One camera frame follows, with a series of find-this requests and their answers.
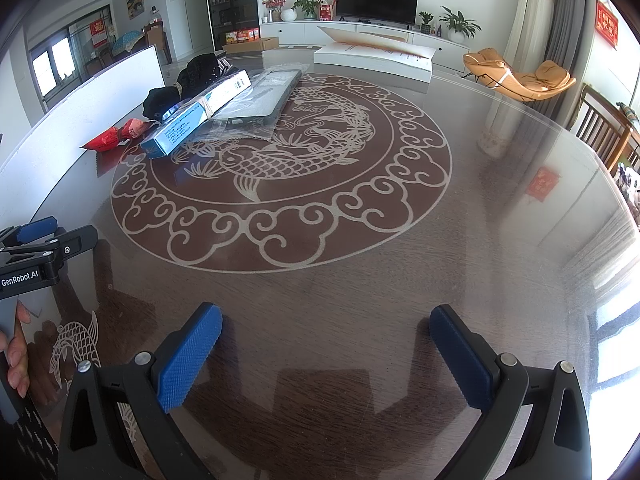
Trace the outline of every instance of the red bag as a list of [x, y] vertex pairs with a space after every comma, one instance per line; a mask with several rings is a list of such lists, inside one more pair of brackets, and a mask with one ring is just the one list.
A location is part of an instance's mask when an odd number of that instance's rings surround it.
[[108, 130], [103, 131], [97, 137], [91, 139], [83, 148], [86, 150], [94, 150], [94, 152], [106, 152], [111, 148], [115, 148], [122, 140], [137, 139], [144, 134], [153, 121], [141, 121], [140, 119], [129, 119], [120, 129], [112, 126]]
[[330, 22], [334, 18], [335, 0], [329, 3], [327, 0], [320, 0], [320, 20]]

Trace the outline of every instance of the metal screw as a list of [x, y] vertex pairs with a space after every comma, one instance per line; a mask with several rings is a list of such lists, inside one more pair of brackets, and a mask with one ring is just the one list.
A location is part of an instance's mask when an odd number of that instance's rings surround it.
[[81, 374], [84, 374], [89, 368], [91, 368], [91, 361], [80, 361], [78, 363], [78, 371]]
[[149, 361], [151, 361], [151, 354], [149, 352], [140, 352], [134, 357], [133, 360], [137, 365], [143, 366], [148, 364]]
[[507, 365], [507, 366], [515, 366], [518, 363], [516, 356], [509, 353], [501, 354], [500, 361], [502, 362], [503, 365]]
[[574, 366], [569, 361], [560, 361], [560, 368], [568, 374], [574, 373]]

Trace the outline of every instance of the circular etched design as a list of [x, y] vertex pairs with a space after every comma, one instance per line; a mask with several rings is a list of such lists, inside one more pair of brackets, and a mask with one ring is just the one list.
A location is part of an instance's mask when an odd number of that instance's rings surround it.
[[420, 108], [370, 83], [306, 74], [268, 141], [200, 139], [155, 160], [128, 147], [111, 205], [126, 235], [162, 259], [273, 272], [407, 231], [450, 172], [449, 145]]

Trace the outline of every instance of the plastic bag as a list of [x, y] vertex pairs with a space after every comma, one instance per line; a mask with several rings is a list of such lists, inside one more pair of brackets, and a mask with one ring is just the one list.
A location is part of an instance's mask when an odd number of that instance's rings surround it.
[[281, 65], [250, 74], [251, 87], [236, 96], [199, 126], [187, 142], [203, 140], [270, 140], [278, 118], [303, 70], [299, 65]]

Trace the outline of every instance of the gray curtain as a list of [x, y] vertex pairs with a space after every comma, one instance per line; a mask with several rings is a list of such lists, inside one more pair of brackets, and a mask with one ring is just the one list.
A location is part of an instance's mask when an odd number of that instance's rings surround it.
[[[589, 26], [584, 23], [585, 6], [586, 0], [556, 0], [549, 41], [546, 44], [545, 59], [555, 61], [572, 75], [582, 41], [582, 30]], [[532, 108], [555, 120], [563, 100], [564, 92], [551, 99], [538, 101]]]

